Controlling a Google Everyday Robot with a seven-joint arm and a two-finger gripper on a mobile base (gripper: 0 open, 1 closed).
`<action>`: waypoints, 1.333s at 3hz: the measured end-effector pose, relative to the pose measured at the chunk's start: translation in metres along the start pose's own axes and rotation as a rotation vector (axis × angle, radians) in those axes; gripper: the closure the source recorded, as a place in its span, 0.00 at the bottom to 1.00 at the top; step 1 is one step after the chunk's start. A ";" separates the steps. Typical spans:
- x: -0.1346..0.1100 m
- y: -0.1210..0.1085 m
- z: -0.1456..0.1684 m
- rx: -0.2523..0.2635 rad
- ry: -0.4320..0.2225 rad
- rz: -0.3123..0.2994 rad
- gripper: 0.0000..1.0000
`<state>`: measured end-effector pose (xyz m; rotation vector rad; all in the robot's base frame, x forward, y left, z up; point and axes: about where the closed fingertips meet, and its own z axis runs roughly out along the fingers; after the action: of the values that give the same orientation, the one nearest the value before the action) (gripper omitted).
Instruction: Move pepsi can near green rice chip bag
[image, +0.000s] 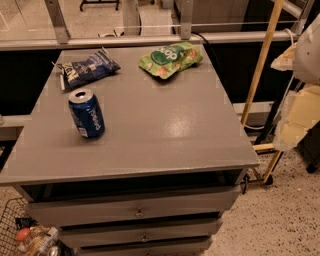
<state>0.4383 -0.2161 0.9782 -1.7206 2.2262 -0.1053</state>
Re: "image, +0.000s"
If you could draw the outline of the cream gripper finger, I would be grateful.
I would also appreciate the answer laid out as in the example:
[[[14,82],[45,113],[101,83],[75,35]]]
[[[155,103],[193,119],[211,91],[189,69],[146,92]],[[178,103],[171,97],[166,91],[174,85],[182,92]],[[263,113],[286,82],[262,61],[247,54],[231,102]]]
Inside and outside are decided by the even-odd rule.
[[[320,121],[320,86],[307,84],[299,92],[290,91],[285,99],[273,145],[287,151],[298,145]]]
[[[296,43],[289,46],[281,55],[273,60],[271,67],[278,71],[292,71]]]

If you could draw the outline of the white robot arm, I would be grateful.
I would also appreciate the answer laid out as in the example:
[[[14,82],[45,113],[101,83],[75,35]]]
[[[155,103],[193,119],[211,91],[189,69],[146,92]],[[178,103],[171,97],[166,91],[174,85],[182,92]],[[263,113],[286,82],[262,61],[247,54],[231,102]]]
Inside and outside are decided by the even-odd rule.
[[[287,151],[320,121],[320,14],[271,67],[293,71],[293,77],[305,84],[299,92],[290,91],[281,108],[273,145],[276,150]]]

